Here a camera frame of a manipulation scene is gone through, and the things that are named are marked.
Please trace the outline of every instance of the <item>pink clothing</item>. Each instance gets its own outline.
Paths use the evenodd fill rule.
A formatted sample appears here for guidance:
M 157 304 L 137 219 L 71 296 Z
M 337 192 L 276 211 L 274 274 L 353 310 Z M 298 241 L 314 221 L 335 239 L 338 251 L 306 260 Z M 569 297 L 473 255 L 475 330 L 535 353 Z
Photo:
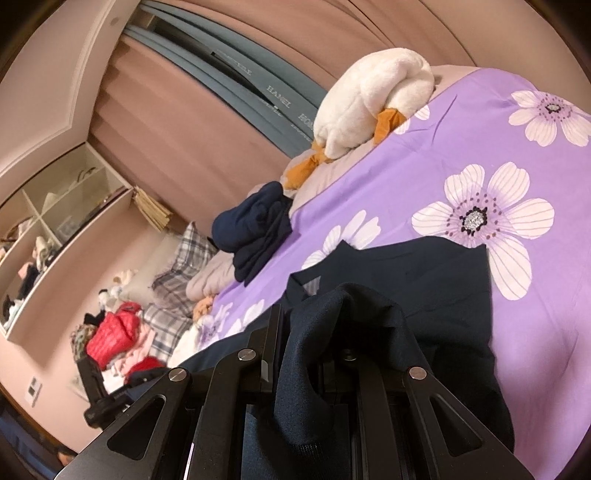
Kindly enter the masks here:
M 29 265 L 33 265 L 33 262 L 27 262 L 25 263 L 21 269 L 18 271 L 18 276 L 21 277 L 21 280 L 24 280 L 25 277 L 27 276 L 27 271 L 29 269 Z
M 156 332 L 147 323 L 140 323 L 138 328 L 138 340 L 135 345 L 125 352 L 125 355 L 113 363 L 113 370 L 118 375 L 125 377 L 129 370 L 148 356 Z

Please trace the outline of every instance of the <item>checkered blanket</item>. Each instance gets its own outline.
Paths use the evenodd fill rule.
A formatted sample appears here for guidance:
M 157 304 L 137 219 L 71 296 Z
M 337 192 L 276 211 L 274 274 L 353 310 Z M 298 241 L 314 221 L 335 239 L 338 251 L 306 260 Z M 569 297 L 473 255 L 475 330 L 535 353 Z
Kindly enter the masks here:
M 144 321 L 156 332 L 149 355 L 168 362 L 181 336 L 193 323 L 195 302 L 187 298 L 187 283 L 216 252 L 207 237 L 190 223 L 171 268 L 152 283 L 156 303 L 150 304 L 144 312 Z

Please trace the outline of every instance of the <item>purple bedsheet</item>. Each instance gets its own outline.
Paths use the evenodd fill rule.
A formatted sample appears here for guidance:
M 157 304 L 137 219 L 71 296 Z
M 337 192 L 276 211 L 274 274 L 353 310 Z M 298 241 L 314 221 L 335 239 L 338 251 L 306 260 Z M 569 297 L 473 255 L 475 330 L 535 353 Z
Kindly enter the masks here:
M 589 118 L 516 75 L 470 74 L 293 216 L 294 233 L 248 288 L 217 297 L 216 338 L 242 330 L 290 273 L 342 239 L 486 243 L 515 454 L 538 480 L 555 478 L 591 423 Z

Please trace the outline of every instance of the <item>light switch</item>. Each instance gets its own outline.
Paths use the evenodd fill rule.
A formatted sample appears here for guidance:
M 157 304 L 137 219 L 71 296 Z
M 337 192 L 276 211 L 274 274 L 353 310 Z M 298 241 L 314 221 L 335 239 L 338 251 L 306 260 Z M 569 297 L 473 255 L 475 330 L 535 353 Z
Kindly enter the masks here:
M 35 406 L 41 386 L 42 383 L 37 379 L 37 377 L 33 377 L 27 388 L 27 392 L 25 393 L 25 400 L 31 407 Z

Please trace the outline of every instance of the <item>silver rivet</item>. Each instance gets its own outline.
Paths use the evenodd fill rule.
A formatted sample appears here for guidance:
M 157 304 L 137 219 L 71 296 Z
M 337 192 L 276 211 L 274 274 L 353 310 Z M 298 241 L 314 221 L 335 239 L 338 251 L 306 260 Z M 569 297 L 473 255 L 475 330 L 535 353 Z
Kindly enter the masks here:
M 187 378 L 187 371 L 183 368 L 175 368 L 168 372 L 168 378 L 173 382 L 182 382 Z
M 256 352 L 251 348 L 245 348 L 244 350 L 240 350 L 238 352 L 238 359 L 242 360 L 243 362 L 254 360 L 255 357 Z
M 411 378 L 414 378 L 415 380 L 425 380 L 427 378 L 426 370 L 421 367 L 412 367 L 408 371 L 408 374 L 411 376 Z
M 353 360 L 357 360 L 357 355 L 355 355 L 353 350 L 349 350 L 348 348 L 341 352 L 341 356 L 343 360 L 347 362 L 352 362 Z

